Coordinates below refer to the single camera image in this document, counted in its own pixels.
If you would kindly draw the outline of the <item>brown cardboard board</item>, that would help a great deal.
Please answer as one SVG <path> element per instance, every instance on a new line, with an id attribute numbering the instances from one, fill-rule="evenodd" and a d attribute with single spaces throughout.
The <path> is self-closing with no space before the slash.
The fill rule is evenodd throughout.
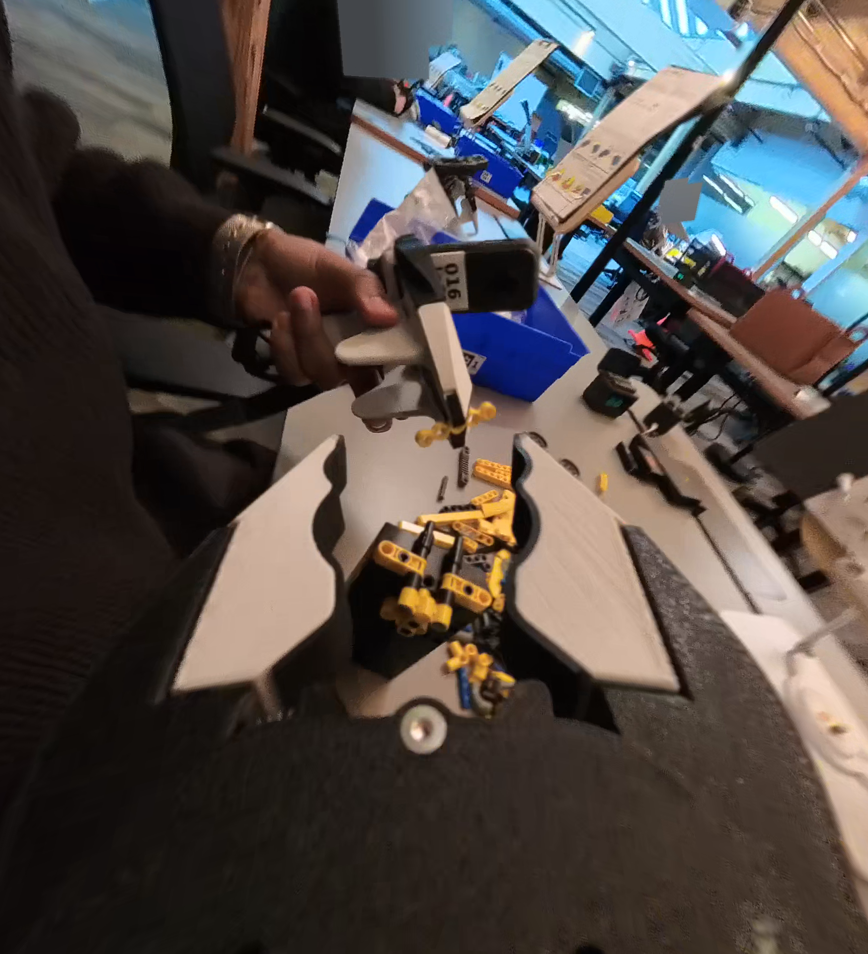
<path id="1" fill-rule="evenodd" d="M 464 129 L 475 129 L 487 122 L 511 98 L 517 86 L 558 50 L 559 43 L 550 39 L 537 39 L 527 46 L 490 79 L 470 102 L 461 107 L 460 117 Z"/>

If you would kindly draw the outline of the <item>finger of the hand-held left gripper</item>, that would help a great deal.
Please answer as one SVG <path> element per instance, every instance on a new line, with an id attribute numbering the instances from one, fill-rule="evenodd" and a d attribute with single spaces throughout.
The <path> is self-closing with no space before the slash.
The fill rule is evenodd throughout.
<path id="1" fill-rule="evenodd" d="M 447 426 L 450 446 L 465 446 L 467 417 L 473 395 L 472 381 L 453 315 L 446 304 L 422 304 L 416 311 L 426 348 L 423 378 L 428 411 L 435 423 Z"/>

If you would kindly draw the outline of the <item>white plastic object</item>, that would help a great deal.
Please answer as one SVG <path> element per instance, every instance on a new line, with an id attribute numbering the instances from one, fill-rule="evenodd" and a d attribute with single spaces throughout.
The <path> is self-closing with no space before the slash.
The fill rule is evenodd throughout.
<path id="1" fill-rule="evenodd" d="M 816 652 L 850 612 L 805 636 L 772 615 L 725 611 L 721 618 L 783 703 L 830 800 L 848 861 L 868 882 L 868 728 Z"/>

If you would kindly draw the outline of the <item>person's left hand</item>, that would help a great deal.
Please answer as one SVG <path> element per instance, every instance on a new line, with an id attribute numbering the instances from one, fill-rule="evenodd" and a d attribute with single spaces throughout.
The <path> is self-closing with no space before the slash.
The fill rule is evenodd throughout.
<path id="1" fill-rule="evenodd" d="M 292 386 L 330 390 L 345 381 L 325 330 L 325 315 L 355 313 L 369 327 L 398 321 L 383 284 L 308 238 L 259 232 L 235 286 L 237 312 L 269 342 L 277 375 Z"/>

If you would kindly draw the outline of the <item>pile of yellow building parts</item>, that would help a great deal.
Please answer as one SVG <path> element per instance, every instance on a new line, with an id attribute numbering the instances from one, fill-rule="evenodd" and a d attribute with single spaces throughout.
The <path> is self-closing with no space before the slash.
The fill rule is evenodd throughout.
<path id="1" fill-rule="evenodd" d="M 500 657 L 499 629 L 519 547 L 512 527 L 517 495 L 509 465 L 477 459 L 473 474 L 488 490 L 465 505 L 416 518 L 413 533 L 422 560 L 439 548 L 440 563 L 430 582 L 403 588 L 396 602 L 406 613 L 404 633 L 446 641 L 444 671 L 456 680 L 462 711 L 487 720 L 516 684 Z"/>

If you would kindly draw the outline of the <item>brown chair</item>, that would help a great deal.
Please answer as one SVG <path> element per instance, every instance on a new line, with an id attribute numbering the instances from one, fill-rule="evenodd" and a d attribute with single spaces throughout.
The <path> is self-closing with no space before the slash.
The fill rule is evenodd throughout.
<path id="1" fill-rule="evenodd" d="M 739 317 L 729 333 L 781 376 L 816 386 L 868 340 L 868 325 L 846 330 L 807 301 L 774 289 Z"/>

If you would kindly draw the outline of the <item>black box device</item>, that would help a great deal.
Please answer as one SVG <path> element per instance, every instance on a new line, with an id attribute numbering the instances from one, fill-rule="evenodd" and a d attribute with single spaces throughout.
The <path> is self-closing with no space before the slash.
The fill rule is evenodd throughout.
<path id="1" fill-rule="evenodd" d="M 594 379 L 584 388 L 581 401 L 591 412 L 615 420 L 637 401 L 637 388 L 632 382 L 641 380 L 644 372 L 637 354 L 609 348 L 597 364 Z"/>

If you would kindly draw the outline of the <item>black bracket part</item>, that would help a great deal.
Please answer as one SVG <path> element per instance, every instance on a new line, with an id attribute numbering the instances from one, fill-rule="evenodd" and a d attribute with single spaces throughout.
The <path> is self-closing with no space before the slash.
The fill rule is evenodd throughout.
<path id="1" fill-rule="evenodd" d="M 668 506 L 683 510 L 693 517 L 706 512 L 706 507 L 699 499 L 681 491 L 643 436 L 637 435 L 628 442 L 619 442 L 614 450 L 624 471 L 640 483 L 653 486 Z"/>

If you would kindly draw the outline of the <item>clear plastic bag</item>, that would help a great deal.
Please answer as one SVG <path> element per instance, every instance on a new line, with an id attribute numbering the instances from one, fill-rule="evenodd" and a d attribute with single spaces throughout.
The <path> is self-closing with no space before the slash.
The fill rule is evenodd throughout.
<path id="1" fill-rule="evenodd" d="M 412 237 L 431 244 L 438 234 L 461 241 L 475 238 L 477 231 L 469 224 L 459 224 L 435 172 L 429 169 L 400 205 L 383 214 L 365 238 L 349 239 L 348 252 L 355 263 L 366 265 L 392 250 L 397 239 Z"/>

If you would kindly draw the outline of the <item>black office chair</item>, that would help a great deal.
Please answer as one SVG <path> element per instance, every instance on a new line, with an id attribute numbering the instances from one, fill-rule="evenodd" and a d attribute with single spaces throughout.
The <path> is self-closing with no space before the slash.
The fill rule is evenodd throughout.
<path id="1" fill-rule="evenodd" d="M 343 150 L 301 117 L 268 103 L 273 3 L 148 6 L 169 102 L 170 168 L 225 208 L 324 240 L 333 197 L 317 178 L 339 171 Z"/>

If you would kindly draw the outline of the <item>instruction board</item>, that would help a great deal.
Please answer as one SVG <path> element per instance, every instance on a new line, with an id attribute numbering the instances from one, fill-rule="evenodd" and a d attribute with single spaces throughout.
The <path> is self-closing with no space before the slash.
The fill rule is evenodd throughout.
<path id="1" fill-rule="evenodd" d="M 614 107 L 533 189 L 532 206 L 555 234 L 573 231 L 636 171 L 658 137 L 718 105 L 723 78 L 679 67 L 659 71 Z"/>

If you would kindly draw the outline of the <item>person's left forearm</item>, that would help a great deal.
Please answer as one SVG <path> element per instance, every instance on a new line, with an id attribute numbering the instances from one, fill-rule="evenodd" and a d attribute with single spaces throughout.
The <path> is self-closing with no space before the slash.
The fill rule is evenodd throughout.
<path id="1" fill-rule="evenodd" d="M 178 173 L 104 149 L 78 149 L 53 209 L 64 244 L 97 304 L 125 313 L 244 323 L 235 286 L 249 245 L 268 229 L 225 210 Z"/>

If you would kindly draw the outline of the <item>yellow holed beam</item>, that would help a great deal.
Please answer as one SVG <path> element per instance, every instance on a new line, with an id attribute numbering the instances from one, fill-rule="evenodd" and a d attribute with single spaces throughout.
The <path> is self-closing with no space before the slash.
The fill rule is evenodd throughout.
<path id="1" fill-rule="evenodd" d="M 470 409 L 465 422 L 460 425 L 451 425 L 445 422 L 432 424 L 430 427 L 416 432 L 415 443 L 418 447 L 427 448 L 440 442 L 447 442 L 455 449 L 466 446 L 467 434 L 482 423 L 489 423 L 497 416 L 496 406 L 484 401 L 479 406 Z"/>

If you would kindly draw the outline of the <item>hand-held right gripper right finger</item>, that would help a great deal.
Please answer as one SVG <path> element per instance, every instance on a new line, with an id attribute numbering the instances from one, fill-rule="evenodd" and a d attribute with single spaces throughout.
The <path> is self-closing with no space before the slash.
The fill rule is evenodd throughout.
<path id="1" fill-rule="evenodd" d="M 572 674 L 607 687 L 682 687 L 624 522 L 526 432 L 512 443 L 507 615 Z"/>

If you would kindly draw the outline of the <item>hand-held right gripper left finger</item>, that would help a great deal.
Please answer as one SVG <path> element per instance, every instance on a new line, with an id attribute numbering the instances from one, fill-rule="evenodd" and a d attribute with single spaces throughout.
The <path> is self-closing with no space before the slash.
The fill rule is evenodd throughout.
<path id="1" fill-rule="evenodd" d="M 247 685 L 299 696 L 350 660 L 350 611 L 334 549 L 345 531 L 343 436 L 325 439 L 231 524 L 172 692 Z"/>

